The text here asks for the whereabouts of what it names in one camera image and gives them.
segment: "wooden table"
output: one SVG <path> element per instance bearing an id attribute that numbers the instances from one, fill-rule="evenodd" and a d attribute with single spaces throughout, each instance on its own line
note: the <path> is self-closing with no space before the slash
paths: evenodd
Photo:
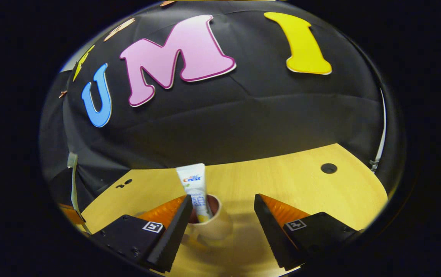
<path id="1" fill-rule="evenodd" d="M 337 172 L 326 174 L 321 165 Z M 338 144 L 298 153 L 223 165 L 208 165 L 207 192 L 216 195 L 233 219 L 222 247 L 208 251 L 181 245 L 165 276 L 279 276 L 254 212 L 262 193 L 309 214 L 327 212 L 355 230 L 366 228 L 388 197 L 377 177 Z M 92 233 L 123 214 L 136 215 L 185 194 L 175 169 L 130 170 L 83 212 Z"/>

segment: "pink letter m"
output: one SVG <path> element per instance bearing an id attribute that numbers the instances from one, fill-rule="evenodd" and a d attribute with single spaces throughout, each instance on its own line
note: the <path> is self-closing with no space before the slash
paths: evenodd
<path id="1" fill-rule="evenodd" d="M 210 30 L 212 18 L 199 15 L 180 21 L 164 46 L 142 38 L 122 52 L 120 58 L 125 59 L 129 74 L 131 106 L 140 106 L 154 97 L 155 88 L 145 83 L 144 71 L 163 88 L 173 86 L 180 52 L 185 62 L 180 76 L 187 82 L 212 78 L 236 68 L 234 58 L 224 55 Z"/>

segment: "toothpaste tube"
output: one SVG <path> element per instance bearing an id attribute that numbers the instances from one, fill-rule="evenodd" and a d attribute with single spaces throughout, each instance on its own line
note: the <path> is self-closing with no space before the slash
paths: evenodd
<path id="1" fill-rule="evenodd" d="M 205 165 L 195 164 L 176 168 L 178 177 L 191 201 L 198 217 L 198 222 L 205 222 L 213 217 L 207 202 L 205 189 Z"/>

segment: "paper cup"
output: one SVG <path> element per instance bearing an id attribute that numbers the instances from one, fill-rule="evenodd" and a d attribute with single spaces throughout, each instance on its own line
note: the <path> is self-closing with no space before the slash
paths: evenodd
<path id="1" fill-rule="evenodd" d="M 222 202 L 209 194 L 219 204 L 214 216 L 206 222 L 188 223 L 182 244 L 194 247 L 216 247 L 232 233 L 232 220 Z"/>

